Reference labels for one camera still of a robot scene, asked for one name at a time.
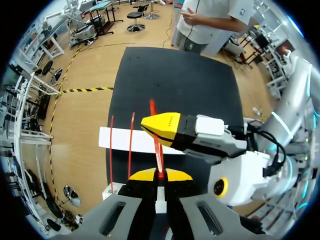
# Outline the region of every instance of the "cable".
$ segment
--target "cable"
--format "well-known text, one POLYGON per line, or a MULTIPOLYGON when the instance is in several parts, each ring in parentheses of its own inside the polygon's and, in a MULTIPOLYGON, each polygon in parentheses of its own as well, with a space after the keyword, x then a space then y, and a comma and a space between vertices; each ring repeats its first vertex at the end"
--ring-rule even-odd
POLYGON ((111 117, 110 124, 110 149, 109 149, 109 168, 110 168, 110 184, 111 184, 111 193, 114 194, 114 180, 113 180, 113 171, 112 171, 112 128, 114 126, 114 116, 111 117))
POLYGON ((170 40, 170 35, 168 34, 168 31, 171 29, 171 24, 172 24, 172 15, 171 15, 171 21, 170 21, 170 24, 169 24, 169 28, 165 31, 165 34, 168 36, 168 38, 166 40, 164 40, 163 44, 162 44, 162 48, 165 47, 165 43, 166 41, 170 40))
POLYGON ((128 159, 128 180, 131 176, 131 146, 132 146, 132 133, 134 130, 135 113, 133 112, 130 126, 130 145, 129 145, 129 159, 128 159))
POLYGON ((270 176, 275 175, 284 166, 285 161, 287 159, 287 154, 286 154, 285 148, 269 132, 256 130, 255 128, 252 128, 252 132, 256 133, 256 134, 264 137, 265 139, 269 140, 270 142, 276 144, 277 151, 276 151, 276 155, 273 158, 272 164, 270 166, 268 166, 267 168, 263 169, 263 176, 264 177, 270 177, 270 176), (281 149, 281 151, 283 153, 283 160, 281 162, 278 162, 278 160, 279 160, 279 148, 281 149))
MULTIPOLYGON (((196 5, 195 13, 197 13, 197 11, 198 11, 199 3, 200 3, 200 0, 198 0, 198 4, 196 5)), ((185 42, 184 42, 184 50, 185 50, 185 51, 187 51, 186 43, 187 43, 187 40, 189 39, 190 34, 192 33, 192 30, 193 30, 193 29, 194 29, 194 25, 192 25, 191 31, 190 31, 189 35, 186 37, 186 39, 185 39, 185 42)))

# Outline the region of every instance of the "black stool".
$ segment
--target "black stool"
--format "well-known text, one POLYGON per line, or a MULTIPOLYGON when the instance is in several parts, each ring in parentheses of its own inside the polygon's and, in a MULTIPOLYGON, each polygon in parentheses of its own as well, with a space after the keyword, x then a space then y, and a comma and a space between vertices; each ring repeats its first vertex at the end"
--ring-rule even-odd
POLYGON ((128 19, 134 19, 134 24, 130 25, 126 28, 128 32, 140 32, 146 28, 144 24, 138 24, 137 19, 140 19, 142 16, 145 15, 145 12, 147 11, 148 4, 144 6, 139 6, 138 11, 130 12, 126 17, 128 19))
POLYGON ((47 75, 47 73, 51 73, 52 74, 52 78, 51 78, 51 84, 55 84, 58 79, 60 78, 61 74, 62 74, 62 68, 60 67, 58 70, 56 70, 55 72, 51 72, 50 70, 54 70, 52 68, 52 65, 54 64, 53 61, 48 61, 47 64, 44 66, 42 72, 40 71, 41 69, 38 69, 35 74, 39 75, 42 74, 43 76, 47 75))
POLYGON ((142 15, 143 15, 142 12, 135 11, 135 12, 129 13, 126 16, 128 19, 134 19, 134 24, 126 28, 128 32, 140 32, 146 28, 144 24, 138 24, 138 21, 137 21, 137 19, 141 18, 142 15))

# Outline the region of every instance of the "person's hand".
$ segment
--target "person's hand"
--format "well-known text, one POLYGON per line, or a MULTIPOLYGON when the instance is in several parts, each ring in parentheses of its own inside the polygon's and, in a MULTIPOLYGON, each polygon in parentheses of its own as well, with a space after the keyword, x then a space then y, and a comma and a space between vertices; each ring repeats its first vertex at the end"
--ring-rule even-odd
POLYGON ((200 16, 192 11, 189 7, 187 8, 187 10, 189 12, 181 12, 185 23, 193 26, 200 24, 200 16))

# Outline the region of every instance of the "person's arm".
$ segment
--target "person's arm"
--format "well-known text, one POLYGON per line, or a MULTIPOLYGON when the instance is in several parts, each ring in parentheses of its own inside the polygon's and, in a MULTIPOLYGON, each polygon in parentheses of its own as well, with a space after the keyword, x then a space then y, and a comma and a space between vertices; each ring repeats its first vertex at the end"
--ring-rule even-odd
POLYGON ((182 12, 184 21, 189 25, 204 25, 215 29, 221 29, 232 32, 242 32, 246 28, 246 24, 236 18, 217 18, 205 17, 194 13, 190 8, 189 12, 182 12))

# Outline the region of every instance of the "yellow black caution tape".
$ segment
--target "yellow black caution tape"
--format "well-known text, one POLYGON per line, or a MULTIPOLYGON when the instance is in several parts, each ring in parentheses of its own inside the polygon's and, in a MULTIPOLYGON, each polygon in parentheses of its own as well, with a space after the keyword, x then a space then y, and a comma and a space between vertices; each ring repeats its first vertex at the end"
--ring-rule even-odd
MULTIPOLYGON (((79 53, 80 49, 81 49, 81 47, 79 47, 79 48, 75 51, 75 53, 74 53, 71 61, 69 62, 69 65, 68 65, 68 67, 67 67, 67 69, 66 69, 66 71, 65 71, 65 73, 64 73, 64 75, 63 75, 62 81, 61 81, 61 83, 59 84, 59 91, 60 91, 60 89, 63 87, 63 82, 64 82, 64 80, 65 80, 65 78, 66 78, 67 72, 68 72, 68 70, 69 70, 69 68, 70 68, 73 60, 75 59, 76 55, 79 53)), ((55 97, 55 101, 54 101, 52 118, 51 118, 51 123, 50 123, 50 135, 51 135, 51 133, 52 133, 52 127, 53 127, 53 124, 54 124, 55 111, 56 111, 56 105, 57 105, 58 97, 59 97, 59 95, 57 95, 57 96, 55 97)), ((57 193, 57 189, 56 189, 56 185, 55 185, 54 172, 53 172, 53 167, 52 167, 51 145, 49 146, 49 162, 50 162, 51 179, 52 179, 54 194, 55 194, 56 200, 57 200, 57 202, 58 202, 58 204, 59 204, 59 203, 60 203, 60 200, 59 200, 58 193, 57 193)))
POLYGON ((77 89, 69 89, 63 90, 61 93, 75 93, 75 92, 95 92, 95 91, 103 91, 103 90, 113 90, 113 87, 95 87, 95 88, 77 88, 77 89))

